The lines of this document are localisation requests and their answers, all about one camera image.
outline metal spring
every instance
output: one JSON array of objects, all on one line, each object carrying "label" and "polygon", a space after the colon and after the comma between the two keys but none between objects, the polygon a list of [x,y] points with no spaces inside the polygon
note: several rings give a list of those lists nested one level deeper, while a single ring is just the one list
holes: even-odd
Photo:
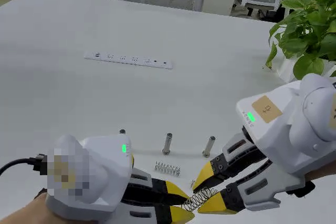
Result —
[{"label": "metal spring", "polygon": [[156,161],[155,163],[155,170],[165,173],[165,174],[171,174],[176,177],[179,177],[180,172],[181,172],[181,168],[178,166],[169,165],[169,164],[165,164],[163,162],[158,162],[158,161]]},{"label": "metal spring", "polygon": [[214,188],[208,189],[204,187],[197,194],[194,194],[184,204],[182,204],[181,208],[189,212],[192,212],[198,207],[200,207],[203,203],[205,203],[212,196],[214,196],[216,193],[218,193],[216,189]]}]

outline metal cylinder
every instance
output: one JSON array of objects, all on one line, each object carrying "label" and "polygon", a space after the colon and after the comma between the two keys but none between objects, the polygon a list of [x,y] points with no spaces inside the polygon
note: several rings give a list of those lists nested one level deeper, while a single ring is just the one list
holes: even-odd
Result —
[{"label": "metal cylinder", "polygon": [[205,147],[204,151],[202,152],[203,157],[209,157],[210,156],[210,151],[211,151],[212,146],[215,143],[215,140],[216,140],[216,138],[214,136],[211,136],[209,138],[209,141],[206,144],[206,147]]},{"label": "metal cylinder", "polygon": [[162,150],[163,155],[169,155],[170,144],[172,143],[173,134],[167,133],[166,142],[164,143],[164,148]]}]

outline human hand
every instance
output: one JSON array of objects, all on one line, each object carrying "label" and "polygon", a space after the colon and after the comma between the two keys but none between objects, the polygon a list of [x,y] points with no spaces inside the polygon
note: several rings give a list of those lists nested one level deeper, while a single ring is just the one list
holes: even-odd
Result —
[{"label": "human hand", "polygon": [[306,181],[336,174],[336,160],[306,174]]},{"label": "human hand", "polygon": [[0,224],[95,224],[96,221],[66,220],[51,212],[46,204],[47,193],[39,195],[24,208],[9,215]]}]

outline white table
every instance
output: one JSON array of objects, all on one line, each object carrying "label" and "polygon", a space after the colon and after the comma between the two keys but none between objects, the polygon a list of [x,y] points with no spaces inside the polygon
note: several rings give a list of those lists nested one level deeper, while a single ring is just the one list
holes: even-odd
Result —
[{"label": "white table", "polygon": [[[80,140],[126,129],[135,166],[191,194],[189,183],[207,161],[202,150],[209,136],[217,137],[213,158],[240,131],[236,102],[282,84],[262,69],[272,25],[113,0],[13,0],[1,6],[0,164],[45,153],[65,133]],[[86,50],[171,59],[174,69],[85,60]],[[173,141],[164,157],[167,132]],[[180,165],[181,177],[154,172],[157,160]],[[44,179],[26,165],[6,171],[0,217],[28,203]],[[335,183],[335,177],[318,180],[305,199],[280,194],[279,209],[196,215],[192,223],[331,220]]]}]

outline beige label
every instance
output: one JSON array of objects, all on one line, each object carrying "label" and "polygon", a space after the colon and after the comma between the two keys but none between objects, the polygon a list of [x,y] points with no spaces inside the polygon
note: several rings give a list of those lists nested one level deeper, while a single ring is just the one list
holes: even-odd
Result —
[{"label": "beige label", "polygon": [[282,112],[275,106],[274,103],[267,97],[263,96],[257,101],[252,103],[252,107],[257,111],[265,123],[269,123],[278,116],[282,115]]},{"label": "beige label", "polygon": [[330,115],[329,126],[332,129],[336,129],[336,94],[334,94],[333,99],[332,99],[332,107],[331,107],[331,115]]}]

